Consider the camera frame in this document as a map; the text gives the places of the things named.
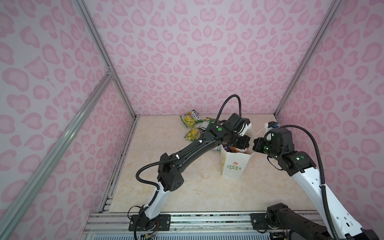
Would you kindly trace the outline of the purple Fox's berries bag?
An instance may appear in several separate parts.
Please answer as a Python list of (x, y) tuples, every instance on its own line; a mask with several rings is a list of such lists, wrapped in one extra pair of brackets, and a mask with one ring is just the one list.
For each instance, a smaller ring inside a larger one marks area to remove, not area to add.
[(224, 145), (223, 146), (223, 149), (228, 152), (228, 153), (233, 153), (233, 149), (231, 146), (228, 146), (228, 145)]

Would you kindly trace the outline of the white paper bag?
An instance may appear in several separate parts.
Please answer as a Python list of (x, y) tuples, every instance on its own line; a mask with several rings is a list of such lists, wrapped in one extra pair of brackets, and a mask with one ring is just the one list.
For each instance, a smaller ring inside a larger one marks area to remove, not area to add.
[(246, 168), (251, 166), (252, 161), (265, 157), (265, 155), (253, 151), (254, 139), (263, 137), (265, 133), (265, 127), (262, 127), (259, 130), (248, 130), (245, 135), (249, 136), (251, 139), (250, 146), (247, 150), (237, 150), (232, 148), (233, 153), (228, 153), (223, 149), (223, 145), (220, 145), (219, 150), (221, 153), (222, 166), (221, 176), (231, 179), (241, 179)]

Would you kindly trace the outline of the green white snack bag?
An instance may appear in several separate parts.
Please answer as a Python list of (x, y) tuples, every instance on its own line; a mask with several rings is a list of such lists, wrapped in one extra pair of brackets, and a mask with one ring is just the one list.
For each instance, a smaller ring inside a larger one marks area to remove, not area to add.
[(198, 129), (204, 131), (208, 128), (209, 125), (215, 122), (215, 119), (212, 118), (205, 118), (201, 124), (199, 125)]

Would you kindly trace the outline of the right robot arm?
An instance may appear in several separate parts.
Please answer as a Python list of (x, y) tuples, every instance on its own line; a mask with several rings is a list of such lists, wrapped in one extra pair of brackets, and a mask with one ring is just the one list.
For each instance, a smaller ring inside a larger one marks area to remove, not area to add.
[(287, 228), (306, 240), (377, 240), (379, 237), (374, 230), (365, 229), (352, 217), (327, 186), (320, 150), (314, 136), (296, 126), (310, 137), (315, 148), (316, 162), (306, 152), (296, 151), (290, 128), (290, 125), (281, 127), (275, 122), (268, 123), (265, 135), (254, 140), (253, 150), (265, 154), (268, 160), (276, 160), (281, 171), (299, 184), (324, 225), (307, 220), (283, 203), (267, 208), (267, 225)]

